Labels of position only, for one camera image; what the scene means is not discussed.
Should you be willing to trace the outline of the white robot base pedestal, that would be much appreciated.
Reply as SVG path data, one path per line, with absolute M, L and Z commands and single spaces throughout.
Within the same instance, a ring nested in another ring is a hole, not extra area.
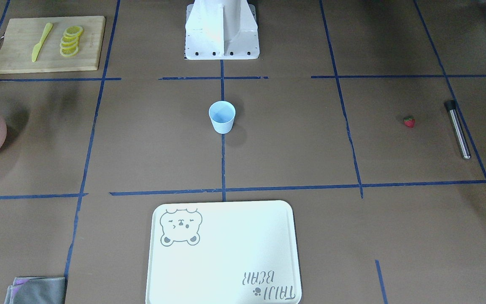
M 187 60 L 259 58 L 257 14 L 246 0 L 195 0 L 186 8 L 185 31 Z

